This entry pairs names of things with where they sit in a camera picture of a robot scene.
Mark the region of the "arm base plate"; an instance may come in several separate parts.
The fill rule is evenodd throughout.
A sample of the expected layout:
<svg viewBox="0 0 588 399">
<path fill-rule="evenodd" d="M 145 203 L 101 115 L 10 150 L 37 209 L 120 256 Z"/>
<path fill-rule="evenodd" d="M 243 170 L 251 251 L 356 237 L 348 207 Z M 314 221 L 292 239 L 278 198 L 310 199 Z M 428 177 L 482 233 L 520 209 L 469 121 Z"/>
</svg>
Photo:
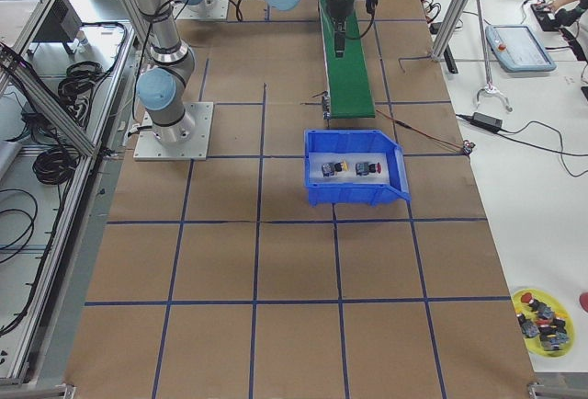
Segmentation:
<svg viewBox="0 0 588 399">
<path fill-rule="evenodd" d="M 172 5 L 175 20 L 222 21 L 227 18 L 229 9 L 228 0 L 218 0 L 218 3 L 213 7 L 189 7 L 177 0 L 174 0 Z"/>
<path fill-rule="evenodd" d="M 208 156 L 214 104 L 212 102 L 185 103 L 185 115 L 174 126 L 154 125 L 146 113 L 134 149 L 137 161 L 204 161 Z"/>
</svg>

